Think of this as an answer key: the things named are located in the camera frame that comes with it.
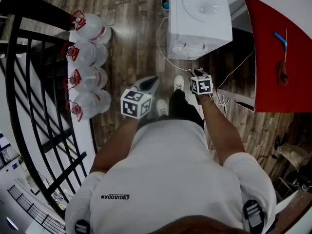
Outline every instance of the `white t-shirt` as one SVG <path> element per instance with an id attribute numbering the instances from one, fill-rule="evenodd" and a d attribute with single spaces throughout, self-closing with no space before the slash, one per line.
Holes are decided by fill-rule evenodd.
<path id="1" fill-rule="evenodd" d="M 209 154 L 204 131 L 187 120 L 141 128 L 126 159 L 95 172 L 69 202 L 66 232 L 84 219 L 95 234 L 145 234 L 184 216 L 205 215 L 243 229 L 242 192 L 275 218 L 276 197 L 253 156 L 237 153 L 223 166 Z"/>

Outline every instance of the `power cord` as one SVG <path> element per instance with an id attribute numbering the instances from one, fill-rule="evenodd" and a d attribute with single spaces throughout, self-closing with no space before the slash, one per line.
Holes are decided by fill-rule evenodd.
<path id="1" fill-rule="evenodd" d="M 168 61 L 173 67 L 175 67 L 175 68 L 177 68 L 177 69 L 180 69 L 180 70 L 182 70 L 182 71 L 190 72 L 190 71 L 191 71 L 190 69 L 189 69 L 189 70 L 186 70 L 186 69 L 183 69 L 183 68 L 180 68 L 180 67 L 174 65 L 168 58 L 165 57 L 165 55 L 163 54 L 163 52 L 162 52 L 162 50 L 161 50 L 161 48 L 160 48 L 160 46 L 159 46 L 158 34 L 159 34 L 159 31 L 160 31 L 160 28 L 161 28 L 163 22 L 164 22 L 166 19 L 168 19 L 168 18 L 169 18 L 169 17 L 163 18 L 162 21 L 161 21 L 161 23 L 160 23 L 160 25 L 159 25 L 159 27 L 158 27 L 158 29 L 157 29 L 157 32 L 156 32 L 156 44 L 157 44 L 157 47 L 158 47 L 158 49 L 159 49 L 161 55 L 162 55 L 162 56 L 165 58 L 165 60 Z M 253 49 L 253 51 L 252 51 L 252 53 L 251 53 L 250 55 L 248 55 L 232 72 L 230 72 L 230 73 L 225 77 L 224 81 L 223 81 L 223 82 L 220 84 L 220 86 L 218 86 L 218 88 L 216 89 L 216 94 L 217 94 L 217 97 L 218 97 L 218 99 L 219 99 L 219 104 L 216 105 L 216 106 L 217 106 L 217 107 L 218 107 L 218 106 L 224 107 L 224 114 L 223 114 L 224 116 L 226 115 L 226 113 L 227 113 L 227 111 L 228 111 L 226 105 L 230 102 L 230 98 L 228 97 L 228 100 L 227 100 L 227 102 L 225 103 L 225 101 L 224 101 L 224 95 L 223 95 L 223 96 L 222 96 L 222 101 L 221 101 L 218 90 L 219 90 L 219 88 L 223 85 L 223 83 L 225 83 L 225 81 L 227 80 L 227 78 L 228 78 L 231 74 L 233 74 L 233 73 L 235 72 L 235 70 L 238 69 L 253 53 L 254 53 L 254 49 Z"/>
<path id="2" fill-rule="evenodd" d="M 158 49 L 159 49 L 161 55 L 162 55 L 162 56 L 166 59 L 166 61 L 168 61 L 173 67 L 178 68 L 178 69 L 183 70 L 183 71 L 186 71 L 186 72 L 190 72 L 190 71 L 191 71 L 190 69 L 189 69 L 189 70 L 186 70 L 186 69 L 183 69 L 183 68 L 180 68 L 180 67 L 174 65 L 171 61 L 169 61 L 168 58 L 165 57 L 165 55 L 163 54 L 162 50 L 160 49 L 160 46 L 159 46 L 159 43 L 158 43 L 158 34 L 159 34 L 160 28 L 161 28 L 161 26 L 162 26 L 162 23 L 165 21 L 165 19 L 168 19 L 168 18 L 169 18 L 169 17 L 165 17 L 165 18 L 162 19 L 162 21 L 161 21 L 161 23 L 160 23 L 160 25 L 159 25 L 159 28 L 158 28 L 158 30 L 157 30 L 157 32 L 156 32 L 156 44 L 157 44 L 157 47 L 158 47 Z"/>
<path id="3" fill-rule="evenodd" d="M 233 74 L 235 71 L 236 71 L 236 69 L 238 69 L 252 54 L 254 53 L 254 49 L 253 49 L 253 51 L 252 51 L 252 53 L 250 54 L 250 55 L 248 55 L 232 72 L 230 72 L 226 77 L 225 77 L 225 79 L 224 79 L 224 81 L 218 86 L 218 88 L 216 89 L 216 95 L 218 96 L 218 99 L 219 99 L 219 104 L 217 105 L 217 106 L 223 106 L 224 107 L 224 116 L 226 115 L 226 113 L 228 112 L 228 109 L 227 109 L 227 107 L 226 107 L 226 105 L 229 103 L 229 101 L 230 101 L 230 98 L 228 97 L 228 101 L 225 103 L 224 102 L 224 95 L 222 96 L 222 101 L 223 101 L 223 103 L 221 102 L 221 99 L 220 99 L 220 95 L 219 95 L 219 92 L 218 92 L 218 90 L 219 90 L 219 88 L 223 85 L 223 83 L 225 83 L 225 81 L 227 80 L 227 78 L 231 75 L 231 74 Z"/>
<path id="4" fill-rule="evenodd" d="M 259 165 L 261 165 L 261 163 L 266 160 L 269 156 L 271 156 L 273 159 L 277 159 L 277 156 L 274 155 L 274 154 L 270 154 L 270 155 L 267 155 L 267 156 L 263 156 L 263 155 L 260 155 L 258 158 L 257 158 L 257 162 Z"/>

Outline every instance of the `red table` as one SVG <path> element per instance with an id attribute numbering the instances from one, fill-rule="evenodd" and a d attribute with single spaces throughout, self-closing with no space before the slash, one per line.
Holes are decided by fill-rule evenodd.
<path id="1" fill-rule="evenodd" d="M 224 93 L 253 107 L 255 112 L 312 112 L 312 40 L 297 25 L 259 0 L 245 0 L 253 29 L 256 88 L 255 99 Z M 277 84 L 277 65 L 284 60 L 282 42 L 288 31 L 287 86 Z"/>

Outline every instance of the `white cable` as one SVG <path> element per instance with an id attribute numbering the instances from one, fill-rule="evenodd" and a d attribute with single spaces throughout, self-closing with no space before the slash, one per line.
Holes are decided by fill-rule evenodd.
<path id="1" fill-rule="evenodd" d="M 190 72 L 191 70 L 186 70 L 186 69 L 183 69 L 183 68 L 180 68 L 180 67 L 174 65 L 171 61 L 168 60 L 168 58 L 165 57 L 165 55 L 163 54 L 162 50 L 160 49 L 160 46 L 159 46 L 159 43 L 158 43 L 158 33 L 159 33 L 159 31 L 160 31 L 160 28 L 161 28 L 161 26 L 162 26 L 162 23 L 163 23 L 163 22 L 165 21 L 165 19 L 167 19 L 167 18 L 169 18 L 169 17 L 165 17 L 165 18 L 162 19 L 162 21 L 161 21 L 161 23 L 160 23 L 160 25 L 159 25 L 159 28 L 158 28 L 158 30 L 157 30 L 157 32 L 156 32 L 156 44 L 157 44 L 157 47 L 158 47 L 160 53 L 162 54 L 162 56 L 163 56 L 173 67 L 178 68 L 178 69 L 183 70 L 183 71 L 186 71 L 186 72 Z"/>
<path id="2" fill-rule="evenodd" d="M 168 18 L 169 18 L 169 17 L 165 17 L 165 18 L 162 19 L 162 21 L 161 21 L 161 23 L 160 23 L 160 25 L 159 25 L 159 28 L 158 28 L 158 30 L 157 30 L 157 32 L 156 32 L 156 44 L 157 44 L 157 47 L 158 47 L 158 49 L 159 49 L 161 55 L 162 55 L 162 56 L 165 58 L 165 60 L 168 61 L 173 67 L 175 67 L 175 68 L 177 68 L 177 69 L 180 69 L 180 70 L 183 70 L 183 71 L 186 71 L 186 72 L 190 72 L 190 71 L 191 71 L 190 69 L 189 69 L 189 70 L 186 70 L 186 69 L 180 68 L 180 67 L 174 65 L 171 61 L 169 61 L 168 58 L 165 57 L 165 55 L 163 54 L 163 52 L 162 52 L 162 50 L 161 50 L 161 48 L 160 48 L 160 46 L 159 46 L 159 43 L 158 43 L 158 34 L 159 34 L 159 31 L 160 31 L 160 28 L 161 28 L 163 22 L 165 21 L 165 19 L 168 19 Z M 218 96 L 218 99 L 219 99 L 219 102 L 220 102 L 220 103 L 219 103 L 218 105 L 216 105 L 216 106 L 217 106 L 217 107 L 218 107 L 218 106 L 223 106 L 223 107 L 224 107 L 224 114 L 223 114 L 224 116 L 226 115 L 226 113 L 227 113 L 227 111 L 228 111 L 226 105 L 230 102 L 230 98 L 228 97 L 228 100 L 227 100 L 227 102 L 225 103 L 225 102 L 224 102 L 224 95 L 222 95 L 222 101 L 223 101 L 223 102 L 222 102 L 221 99 L 220 99 L 218 90 L 219 90 L 219 88 L 223 85 L 223 83 L 225 83 L 225 81 L 227 80 L 227 78 L 228 78 L 231 74 L 233 74 L 233 73 L 235 72 L 235 70 L 238 69 L 253 53 L 254 53 L 254 49 L 253 49 L 252 53 L 251 53 L 250 55 L 248 55 L 248 56 L 242 61 L 241 64 L 239 64 L 232 72 L 230 72 L 230 73 L 228 74 L 228 76 L 225 77 L 224 81 L 223 81 L 223 82 L 221 83 L 221 85 L 218 86 L 218 88 L 216 89 L 216 95 Z"/>
<path id="3" fill-rule="evenodd" d="M 253 53 L 254 53 L 254 49 L 253 49 L 252 53 L 251 53 L 250 55 L 248 55 L 248 56 L 242 61 L 241 64 L 239 64 L 232 72 L 230 72 L 230 73 L 228 74 L 228 76 L 225 77 L 224 81 L 223 81 L 223 82 L 220 84 L 220 86 L 218 86 L 218 88 L 216 89 L 216 95 L 218 96 L 218 99 L 219 99 L 219 102 L 220 102 L 217 106 L 223 106 L 223 107 L 224 107 L 224 114 L 223 114 L 224 116 L 225 116 L 226 113 L 228 112 L 228 109 L 227 109 L 226 105 L 229 103 L 230 98 L 228 97 L 228 101 L 225 103 L 225 102 L 224 102 L 224 95 L 223 95 L 223 96 L 222 96 L 223 103 L 222 103 L 222 102 L 221 102 L 221 99 L 220 99 L 220 96 L 219 96 L 218 90 L 219 90 L 219 88 L 223 85 L 223 83 L 225 83 L 226 79 L 227 79 L 231 74 L 233 74 L 233 73 L 235 72 L 235 70 L 238 69 L 238 68 L 245 62 L 245 60 L 247 60 Z"/>

